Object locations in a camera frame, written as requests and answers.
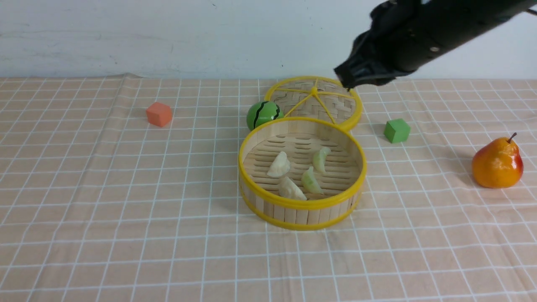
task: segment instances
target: green ball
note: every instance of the green ball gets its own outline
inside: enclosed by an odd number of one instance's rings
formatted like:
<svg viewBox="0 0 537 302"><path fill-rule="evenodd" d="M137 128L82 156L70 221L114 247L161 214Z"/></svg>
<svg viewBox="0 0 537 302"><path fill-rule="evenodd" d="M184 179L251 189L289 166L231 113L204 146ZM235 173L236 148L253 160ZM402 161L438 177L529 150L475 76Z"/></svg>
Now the green ball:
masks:
<svg viewBox="0 0 537 302"><path fill-rule="evenodd" d="M253 106L250 107L248 114L246 115L246 123L248 129L252 131L259 125L282 118L283 116L284 114L276 103L264 100L263 102L253 104Z"/></svg>

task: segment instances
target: white wall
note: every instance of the white wall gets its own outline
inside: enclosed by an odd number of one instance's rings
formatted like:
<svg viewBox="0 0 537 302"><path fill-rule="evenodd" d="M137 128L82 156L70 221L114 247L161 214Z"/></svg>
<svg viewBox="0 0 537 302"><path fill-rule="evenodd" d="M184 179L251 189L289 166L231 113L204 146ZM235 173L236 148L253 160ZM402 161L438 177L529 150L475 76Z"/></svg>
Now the white wall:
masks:
<svg viewBox="0 0 537 302"><path fill-rule="evenodd" d="M381 0L0 0L0 76L333 77ZM523 14L414 77L537 78Z"/></svg>

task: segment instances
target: pear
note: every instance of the pear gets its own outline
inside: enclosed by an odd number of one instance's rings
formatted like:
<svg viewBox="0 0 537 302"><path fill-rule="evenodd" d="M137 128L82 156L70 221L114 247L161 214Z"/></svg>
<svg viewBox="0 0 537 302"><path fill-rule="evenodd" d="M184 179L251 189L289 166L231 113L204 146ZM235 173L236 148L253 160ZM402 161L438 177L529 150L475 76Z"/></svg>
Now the pear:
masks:
<svg viewBox="0 0 537 302"><path fill-rule="evenodd" d="M524 164L513 138L498 138L481 148L472 159L475 181L492 189L509 188L522 178Z"/></svg>

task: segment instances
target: green cube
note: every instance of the green cube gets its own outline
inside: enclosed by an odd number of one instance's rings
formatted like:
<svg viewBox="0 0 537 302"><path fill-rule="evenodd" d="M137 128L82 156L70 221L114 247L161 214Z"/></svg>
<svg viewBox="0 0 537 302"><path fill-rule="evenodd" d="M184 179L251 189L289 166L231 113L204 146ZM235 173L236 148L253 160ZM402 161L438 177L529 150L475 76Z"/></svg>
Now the green cube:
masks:
<svg viewBox="0 0 537 302"><path fill-rule="evenodd" d="M403 119L393 119L386 123L384 136L391 142L407 141L410 134L410 126Z"/></svg>

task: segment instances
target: black robotic arm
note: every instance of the black robotic arm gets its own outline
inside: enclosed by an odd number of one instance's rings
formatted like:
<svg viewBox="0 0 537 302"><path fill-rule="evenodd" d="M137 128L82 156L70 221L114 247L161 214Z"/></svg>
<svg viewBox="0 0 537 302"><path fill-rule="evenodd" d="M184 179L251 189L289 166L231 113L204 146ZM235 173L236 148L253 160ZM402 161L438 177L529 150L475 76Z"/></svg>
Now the black robotic arm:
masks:
<svg viewBox="0 0 537 302"><path fill-rule="evenodd" d="M370 14L349 58L335 68L343 87L385 85L530 10L537 0L389 0Z"/></svg>

